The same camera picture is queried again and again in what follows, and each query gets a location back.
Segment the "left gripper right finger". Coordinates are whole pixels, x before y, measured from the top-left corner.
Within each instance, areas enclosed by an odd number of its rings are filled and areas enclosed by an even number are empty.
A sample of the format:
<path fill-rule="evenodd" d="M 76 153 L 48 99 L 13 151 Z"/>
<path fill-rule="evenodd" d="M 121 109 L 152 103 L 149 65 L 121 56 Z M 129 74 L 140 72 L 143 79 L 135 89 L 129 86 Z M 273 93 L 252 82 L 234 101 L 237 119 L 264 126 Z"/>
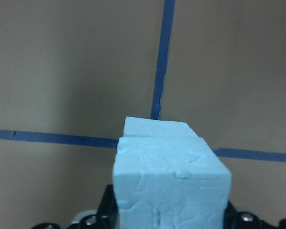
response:
<path fill-rule="evenodd" d="M 228 201 L 224 212 L 223 229 L 237 229 L 239 226 L 239 214 L 233 204 Z"/>

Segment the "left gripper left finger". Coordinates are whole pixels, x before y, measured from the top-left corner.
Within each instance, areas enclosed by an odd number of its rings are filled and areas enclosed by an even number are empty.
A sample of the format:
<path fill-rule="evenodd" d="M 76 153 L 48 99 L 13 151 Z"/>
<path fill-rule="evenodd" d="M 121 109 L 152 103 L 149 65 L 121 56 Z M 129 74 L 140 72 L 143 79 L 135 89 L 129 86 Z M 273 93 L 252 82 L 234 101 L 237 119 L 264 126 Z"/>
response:
<path fill-rule="evenodd" d="M 116 226 L 118 220 L 118 207 L 113 191 L 113 185 L 107 185 L 97 209 L 98 226 Z"/>

